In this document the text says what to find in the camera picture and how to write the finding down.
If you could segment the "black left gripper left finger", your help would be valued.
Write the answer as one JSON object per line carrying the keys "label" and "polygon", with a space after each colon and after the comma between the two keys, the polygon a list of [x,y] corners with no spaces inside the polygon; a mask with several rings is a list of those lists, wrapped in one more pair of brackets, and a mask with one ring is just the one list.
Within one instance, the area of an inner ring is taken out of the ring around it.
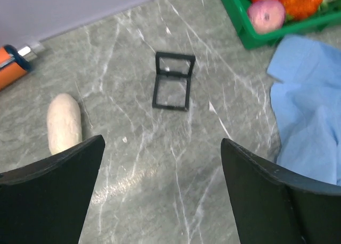
{"label": "black left gripper left finger", "polygon": [[1,243],[78,243],[104,148],[97,135],[1,173]]}

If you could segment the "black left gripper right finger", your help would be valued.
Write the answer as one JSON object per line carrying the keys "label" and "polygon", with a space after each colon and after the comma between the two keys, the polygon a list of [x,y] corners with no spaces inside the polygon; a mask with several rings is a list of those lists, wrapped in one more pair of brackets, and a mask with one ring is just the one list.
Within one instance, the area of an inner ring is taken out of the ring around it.
{"label": "black left gripper right finger", "polygon": [[221,142],[221,158],[241,243],[340,243],[340,186],[294,173],[230,139]]}

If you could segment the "light blue shirt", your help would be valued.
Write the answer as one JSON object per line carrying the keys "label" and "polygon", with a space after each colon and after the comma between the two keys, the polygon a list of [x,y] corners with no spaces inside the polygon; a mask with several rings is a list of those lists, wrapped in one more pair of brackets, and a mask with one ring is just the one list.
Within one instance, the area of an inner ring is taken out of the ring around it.
{"label": "light blue shirt", "polygon": [[277,164],[340,185],[340,49],[285,37],[267,69],[281,141]]}

